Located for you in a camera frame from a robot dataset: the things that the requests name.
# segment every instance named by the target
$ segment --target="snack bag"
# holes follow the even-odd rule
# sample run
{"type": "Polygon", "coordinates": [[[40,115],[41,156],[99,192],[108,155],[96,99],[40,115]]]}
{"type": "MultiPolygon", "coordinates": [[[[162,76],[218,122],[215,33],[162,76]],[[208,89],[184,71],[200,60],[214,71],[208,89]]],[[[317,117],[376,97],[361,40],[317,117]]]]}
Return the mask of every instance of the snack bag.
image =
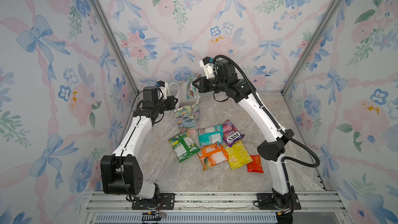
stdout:
{"type": "Polygon", "coordinates": [[[172,137],[169,139],[169,143],[176,152],[178,161],[180,163],[200,151],[200,149],[193,142],[192,138],[189,136],[188,132],[182,132],[175,137],[172,137]]]}
{"type": "Polygon", "coordinates": [[[236,142],[232,147],[226,146],[225,150],[228,153],[228,162],[232,170],[253,161],[243,145],[242,140],[236,142]]]}
{"type": "Polygon", "coordinates": [[[200,149],[199,160],[203,164],[203,170],[215,166],[218,163],[228,160],[228,153],[218,142],[200,149]]]}
{"type": "Polygon", "coordinates": [[[229,147],[232,147],[234,143],[242,140],[242,138],[245,136],[238,132],[238,130],[236,129],[234,124],[231,123],[230,120],[227,120],[222,124],[222,131],[224,132],[222,138],[229,147]]]}
{"type": "Polygon", "coordinates": [[[263,173],[263,168],[261,167],[261,156],[260,155],[251,155],[253,161],[248,163],[248,172],[257,172],[263,173]]]}
{"type": "Polygon", "coordinates": [[[216,142],[222,143],[222,126],[213,126],[198,129],[199,144],[200,146],[207,146],[215,144],[216,142]]]}
{"type": "Polygon", "coordinates": [[[187,99],[189,98],[196,98],[196,87],[192,85],[192,82],[195,81],[197,78],[201,77],[200,73],[195,73],[188,77],[187,81],[187,99]]]}

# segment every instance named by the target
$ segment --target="metal vent grille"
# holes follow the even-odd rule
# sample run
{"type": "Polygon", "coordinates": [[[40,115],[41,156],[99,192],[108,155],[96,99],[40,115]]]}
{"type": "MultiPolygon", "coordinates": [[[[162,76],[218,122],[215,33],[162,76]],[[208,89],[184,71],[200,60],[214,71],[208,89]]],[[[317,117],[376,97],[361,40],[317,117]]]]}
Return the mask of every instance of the metal vent grille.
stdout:
{"type": "MultiPolygon", "coordinates": [[[[147,223],[154,217],[144,217],[147,223]]],[[[94,223],[142,223],[142,213],[98,213],[94,223]]],[[[276,214],[271,213],[167,213],[158,223],[277,223],[276,214]]]]}

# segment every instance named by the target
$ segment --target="orange snack bag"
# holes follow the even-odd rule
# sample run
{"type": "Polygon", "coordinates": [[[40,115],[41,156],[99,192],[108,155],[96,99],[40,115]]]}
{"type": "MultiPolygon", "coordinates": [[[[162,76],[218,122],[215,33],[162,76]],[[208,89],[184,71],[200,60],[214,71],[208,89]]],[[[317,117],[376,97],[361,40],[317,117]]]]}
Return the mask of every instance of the orange snack bag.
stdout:
{"type": "Polygon", "coordinates": [[[203,170],[207,170],[218,163],[228,161],[228,153],[218,142],[202,147],[197,154],[200,162],[203,164],[203,170]]]}
{"type": "Polygon", "coordinates": [[[251,163],[248,163],[248,172],[257,172],[263,173],[263,168],[261,167],[261,157],[260,155],[250,155],[253,160],[251,163]]]}

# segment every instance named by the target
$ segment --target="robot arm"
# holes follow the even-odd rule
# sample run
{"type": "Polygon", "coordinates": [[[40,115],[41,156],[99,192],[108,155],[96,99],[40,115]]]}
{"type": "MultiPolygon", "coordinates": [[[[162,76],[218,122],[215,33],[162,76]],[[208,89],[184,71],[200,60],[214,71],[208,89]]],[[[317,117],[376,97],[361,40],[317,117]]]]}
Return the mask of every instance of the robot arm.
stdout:
{"type": "Polygon", "coordinates": [[[103,191],[106,194],[128,193],[139,198],[152,199],[154,206],[158,204],[159,188],[143,179],[136,157],[159,114],[175,109],[178,102],[174,96],[166,96],[167,83],[160,81],[157,86],[144,87],[143,100],[138,103],[138,106],[142,103],[142,107],[134,111],[125,137],[111,156],[102,157],[100,164],[103,191]]]}
{"type": "MultiPolygon", "coordinates": [[[[262,201],[261,206],[277,207],[282,211],[293,212],[291,199],[296,199],[294,188],[290,187],[284,160],[289,159],[308,167],[319,166],[319,159],[315,153],[305,147],[300,142],[294,140],[293,131],[286,130],[261,101],[254,86],[248,80],[243,71],[226,56],[216,56],[214,60],[210,57],[200,61],[200,66],[205,70],[205,77],[200,77],[192,84],[200,93],[206,92],[226,92],[256,122],[265,137],[265,141],[257,147],[259,154],[267,160],[273,181],[273,196],[266,202],[262,201]],[[243,79],[238,79],[235,68],[241,72],[243,79]],[[284,146],[288,141],[292,141],[308,151],[316,160],[315,164],[309,164],[297,159],[286,157],[284,146]]],[[[142,171],[138,165],[136,156],[142,146],[145,136],[157,123],[156,119],[164,111],[175,109],[177,99],[173,96],[166,97],[167,84],[157,83],[159,87],[145,87],[143,90],[143,100],[138,103],[141,108],[134,111],[132,124],[123,138],[119,147],[111,156],[104,156],[101,160],[101,173],[103,189],[106,194],[126,194],[139,198],[149,199],[152,208],[159,204],[159,188],[156,184],[143,180],[142,171]]]]}

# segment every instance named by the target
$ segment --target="marble floor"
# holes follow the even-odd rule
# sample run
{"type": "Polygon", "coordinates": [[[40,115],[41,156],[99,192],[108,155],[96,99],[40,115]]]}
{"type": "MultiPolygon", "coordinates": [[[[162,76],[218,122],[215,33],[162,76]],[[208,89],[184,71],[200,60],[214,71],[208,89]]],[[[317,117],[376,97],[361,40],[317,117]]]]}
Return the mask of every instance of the marble floor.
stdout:
{"type": "MultiPolygon", "coordinates": [[[[274,117],[295,133],[294,138],[302,142],[299,131],[280,93],[260,93],[262,101],[274,117]]],[[[199,127],[222,124],[230,119],[239,132],[245,134],[243,144],[250,155],[258,155],[257,146],[264,137],[249,114],[232,99],[216,102],[212,93],[201,96],[199,127]]],[[[203,171],[197,155],[179,163],[168,139],[179,133],[172,111],[165,112],[163,120],[155,124],[142,145],[138,155],[144,179],[157,183],[161,191],[270,191],[272,179],[266,161],[262,158],[264,174],[249,173],[247,166],[231,170],[228,162],[222,162],[203,171]]],[[[197,132],[191,134],[199,146],[197,132]]],[[[311,162],[310,156],[297,145],[289,142],[286,155],[311,162]]],[[[316,169],[287,161],[286,167],[291,184],[296,191],[323,191],[316,169]]]]}

